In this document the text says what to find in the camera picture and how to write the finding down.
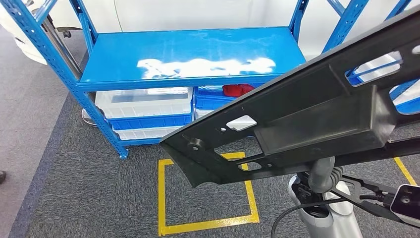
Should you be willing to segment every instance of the blue metal shelf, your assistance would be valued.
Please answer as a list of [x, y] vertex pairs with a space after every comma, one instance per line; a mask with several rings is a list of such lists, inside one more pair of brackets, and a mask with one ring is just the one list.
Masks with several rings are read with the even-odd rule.
[[[35, 16], [22, 0], [0, 3], [121, 158], [127, 158], [125, 146], [156, 144], [159, 138], [120, 140], [87, 92], [265, 83], [305, 62], [297, 42], [309, 0], [297, 1], [290, 24], [284, 27], [99, 34], [82, 0], [69, 1], [90, 55], [83, 73], [47, 17], [57, 0], [46, 0]], [[327, 1], [341, 18], [324, 51], [345, 39], [368, 0], [350, 0], [345, 9], [337, 0]], [[409, 2], [400, 0], [388, 17]]]
[[264, 83], [305, 62], [288, 27], [99, 34], [85, 91]]

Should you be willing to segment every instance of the yellow tape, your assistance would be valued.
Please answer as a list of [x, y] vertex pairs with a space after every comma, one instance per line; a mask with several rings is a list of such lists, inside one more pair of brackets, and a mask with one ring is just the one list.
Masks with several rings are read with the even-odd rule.
[[[244, 152], [221, 154], [226, 159], [244, 158]], [[169, 234], [177, 234], [183, 232], [192, 232], [206, 229], [214, 229], [228, 226], [241, 225], [246, 223], [258, 223], [257, 204], [255, 202], [254, 191], [251, 181], [245, 181], [245, 189], [247, 192], [248, 203], [251, 214], [248, 216], [233, 217], [205, 222], [195, 222], [182, 225], [166, 226], [166, 207], [165, 207], [165, 165], [173, 165], [170, 159], [159, 160], [158, 163], [158, 235], [164, 236]], [[244, 170], [248, 169], [247, 164], [242, 164]]]
[[417, 186], [416, 181], [414, 181], [413, 177], [411, 176], [410, 172], [408, 172], [406, 166], [403, 164], [400, 157], [395, 157], [394, 160], [397, 163], [398, 167], [400, 167], [401, 171], [403, 172], [404, 176], [407, 178], [408, 182], [411, 185]]

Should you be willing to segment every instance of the hole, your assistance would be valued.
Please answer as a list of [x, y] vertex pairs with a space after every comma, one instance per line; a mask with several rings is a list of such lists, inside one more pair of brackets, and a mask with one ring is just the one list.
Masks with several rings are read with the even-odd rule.
[[362, 83], [397, 73], [401, 63], [400, 53], [390, 52], [347, 71], [345, 75], [350, 84], [356, 87]]
[[413, 55], [420, 55], [420, 45], [418, 45], [418, 46], [414, 47], [414, 48], [411, 50], [411, 53], [413, 53]]
[[256, 162], [249, 162], [246, 164], [238, 165], [238, 168], [243, 171], [254, 171], [261, 169], [261, 165]]
[[389, 95], [399, 113], [405, 115], [420, 113], [420, 80], [402, 83], [394, 87]]
[[252, 136], [248, 136], [239, 140], [235, 140], [231, 143], [219, 146], [215, 148], [214, 151], [219, 155], [224, 153], [243, 151], [245, 152], [247, 157], [262, 153], [258, 141]]
[[237, 118], [235, 120], [232, 120], [226, 123], [226, 126], [235, 131], [242, 131], [256, 124], [257, 122], [254, 119], [252, 119], [252, 117], [250, 117], [249, 115], [244, 115], [240, 118]]

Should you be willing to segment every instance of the blue shelf board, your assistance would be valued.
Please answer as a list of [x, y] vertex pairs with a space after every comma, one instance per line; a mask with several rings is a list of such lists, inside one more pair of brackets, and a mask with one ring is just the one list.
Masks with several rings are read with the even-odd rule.
[[78, 86], [265, 83], [304, 62], [288, 27], [101, 33]]

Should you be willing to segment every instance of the black plastic part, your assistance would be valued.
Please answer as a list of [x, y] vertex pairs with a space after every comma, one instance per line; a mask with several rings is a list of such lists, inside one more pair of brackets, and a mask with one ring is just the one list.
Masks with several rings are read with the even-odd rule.
[[394, 213], [420, 220], [420, 187], [400, 186], [390, 209]]
[[[343, 175], [341, 180], [354, 185], [354, 191], [352, 192], [352, 194], [348, 195], [336, 188], [334, 188], [331, 191], [332, 193], [348, 200], [354, 205], [362, 208], [363, 210], [377, 217], [383, 217], [383, 218], [386, 218], [395, 222], [407, 224], [404, 221], [402, 221], [399, 217], [397, 217], [397, 215], [392, 213], [391, 210], [389, 209], [389, 205], [386, 204], [386, 201], [389, 200], [388, 198], [393, 198], [395, 196], [395, 193], [397, 192], [395, 188], [388, 187], [388, 186], [378, 184], [372, 181], [368, 181], [365, 179], [353, 178], [346, 175]], [[374, 192], [378, 197], [382, 197], [380, 201], [384, 202], [384, 206], [379, 206], [377, 204], [373, 204], [368, 201], [360, 200], [362, 187], [367, 188], [368, 190]]]
[[[264, 84], [165, 136], [160, 145], [193, 187], [309, 171], [330, 156], [342, 166], [420, 153], [420, 137], [388, 141], [394, 127], [420, 120], [420, 114], [398, 113], [389, 97], [392, 87], [420, 78], [420, 56], [412, 53], [420, 45], [419, 10], [413, 7]], [[403, 59], [396, 73], [350, 85], [346, 71], [394, 51]], [[257, 125], [241, 131], [225, 126], [244, 115]], [[263, 153], [228, 161], [214, 151], [249, 135]], [[247, 162], [261, 168], [238, 169]]]

